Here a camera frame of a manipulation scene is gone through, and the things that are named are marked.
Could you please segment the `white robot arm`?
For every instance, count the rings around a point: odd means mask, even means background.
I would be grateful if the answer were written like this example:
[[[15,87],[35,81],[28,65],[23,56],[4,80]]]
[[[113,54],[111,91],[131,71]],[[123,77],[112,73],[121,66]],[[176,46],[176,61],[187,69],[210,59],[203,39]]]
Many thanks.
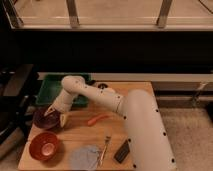
[[[156,99],[149,92],[132,89],[121,95],[90,86],[80,76],[65,76],[61,85],[60,94],[44,116],[68,112],[74,98],[83,95],[123,118],[134,171],[177,171]]]

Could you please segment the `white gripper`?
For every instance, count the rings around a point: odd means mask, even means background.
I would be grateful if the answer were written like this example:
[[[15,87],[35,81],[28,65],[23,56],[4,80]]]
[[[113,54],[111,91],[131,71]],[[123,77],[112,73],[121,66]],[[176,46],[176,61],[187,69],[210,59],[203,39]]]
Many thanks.
[[[58,111],[60,113],[68,112],[74,102],[74,99],[78,96],[77,93],[68,93],[66,90],[62,89],[59,95],[54,100],[52,106],[50,106],[46,112],[44,113],[44,117],[48,116],[49,114]],[[63,128],[68,120],[67,114],[60,115],[60,127]]]

